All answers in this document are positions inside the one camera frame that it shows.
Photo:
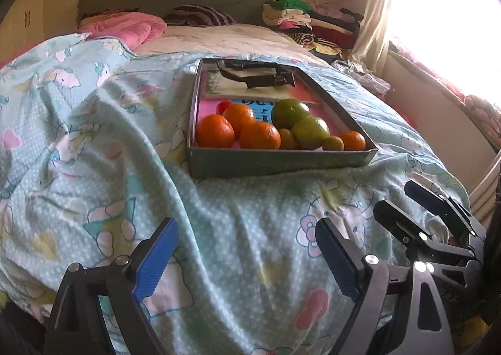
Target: bright window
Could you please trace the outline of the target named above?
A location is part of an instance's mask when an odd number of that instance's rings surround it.
[[[392,0],[389,33],[422,64],[501,107],[498,0]]]

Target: small fruit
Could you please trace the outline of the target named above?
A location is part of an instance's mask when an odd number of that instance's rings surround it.
[[[251,107],[241,103],[232,103],[222,114],[233,126],[235,138],[239,138],[244,127],[256,122],[254,111]]]
[[[279,129],[280,133],[280,149],[281,150],[296,150],[297,141],[289,129]]]
[[[310,109],[297,99],[284,99],[271,110],[271,122],[277,129],[292,129],[294,124],[310,116]]]
[[[247,125],[240,134],[240,148],[260,148],[278,150],[280,148],[280,133],[267,122],[255,122]]]
[[[325,121],[316,116],[305,117],[292,127],[292,134],[304,150],[315,150],[331,134]]]
[[[322,146],[324,150],[329,151],[340,151],[344,150],[344,143],[340,137],[331,136],[325,139],[324,145]]]
[[[365,138],[359,132],[351,131],[339,136],[344,143],[345,150],[365,150]]]
[[[222,101],[222,102],[218,103],[217,106],[216,106],[216,113],[218,115],[222,115],[223,112],[225,112],[230,105],[233,105],[233,102]]]
[[[195,138],[200,147],[231,147],[235,133],[225,117],[209,115],[196,126]]]

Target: green clothing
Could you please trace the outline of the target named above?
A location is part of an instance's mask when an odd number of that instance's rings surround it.
[[[285,10],[285,9],[300,9],[305,13],[311,10],[308,3],[302,0],[269,0],[268,3],[275,10]]]

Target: red cherry tomato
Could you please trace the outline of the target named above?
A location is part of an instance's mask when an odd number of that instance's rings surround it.
[[[217,107],[216,107],[216,113],[218,115],[222,115],[223,112],[226,111],[228,106],[230,106],[231,104],[232,104],[232,102],[230,102],[230,101],[223,101],[223,102],[218,103]]]

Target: bed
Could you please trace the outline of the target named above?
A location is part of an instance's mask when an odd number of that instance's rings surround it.
[[[134,53],[112,37],[55,37],[0,70],[0,287],[12,302],[44,323],[69,264],[110,263],[174,217],[179,246],[143,302],[168,353],[321,355],[353,303],[315,242],[320,218],[394,263],[406,259],[374,221],[379,200],[447,240],[403,185],[418,180],[468,207],[459,181],[389,106],[256,25],[265,1],[80,0],[80,16],[136,8],[160,16],[191,2],[236,18],[240,9],[241,24],[169,27]],[[201,58],[219,56],[303,69],[362,125],[377,155],[360,168],[193,179],[185,151],[194,72]],[[110,303],[101,307],[126,353]]]

